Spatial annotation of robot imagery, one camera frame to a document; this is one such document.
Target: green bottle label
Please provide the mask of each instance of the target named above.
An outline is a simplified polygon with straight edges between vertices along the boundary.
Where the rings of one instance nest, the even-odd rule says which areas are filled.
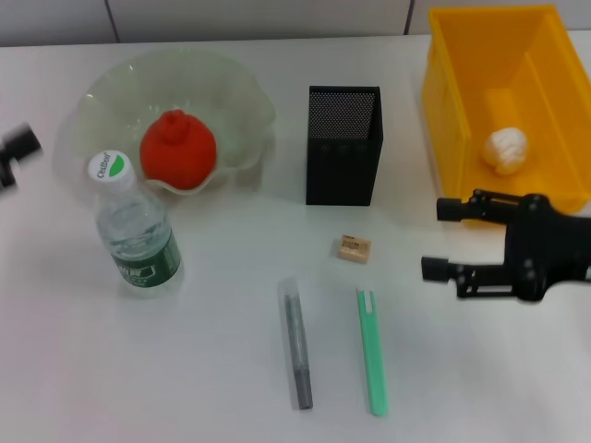
[[[170,233],[166,245],[150,258],[143,260],[123,260],[112,256],[123,278],[140,288],[151,288],[168,281],[176,274],[181,264],[175,237]]]

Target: red toy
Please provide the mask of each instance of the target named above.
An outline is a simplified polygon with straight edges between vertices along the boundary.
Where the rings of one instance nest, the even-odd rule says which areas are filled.
[[[212,132],[193,115],[180,109],[162,114],[139,145],[146,177],[176,189],[193,189],[213,171],[216,161]]]

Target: white crumpled object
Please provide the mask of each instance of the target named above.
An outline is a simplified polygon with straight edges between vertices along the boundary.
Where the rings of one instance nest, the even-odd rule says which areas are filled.
[[[513,174],[525,163],[527,137],[516,127],[505,127],[490,135],[482,156],[497,174]]]

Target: black mesh pen holder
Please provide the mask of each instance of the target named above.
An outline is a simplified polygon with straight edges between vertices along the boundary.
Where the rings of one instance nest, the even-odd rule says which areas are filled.
[[[369,206],[382,141],[380,88],[311,86],[306,204]]]

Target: bottle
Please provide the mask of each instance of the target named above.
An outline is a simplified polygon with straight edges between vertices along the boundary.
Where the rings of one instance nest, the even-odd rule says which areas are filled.
[[[166,210],[138,184],[126,154],[101,152],[90,161],[88,172],[101,191],[99,234],[133,292],[156,296],[177,289],[181,256]]]

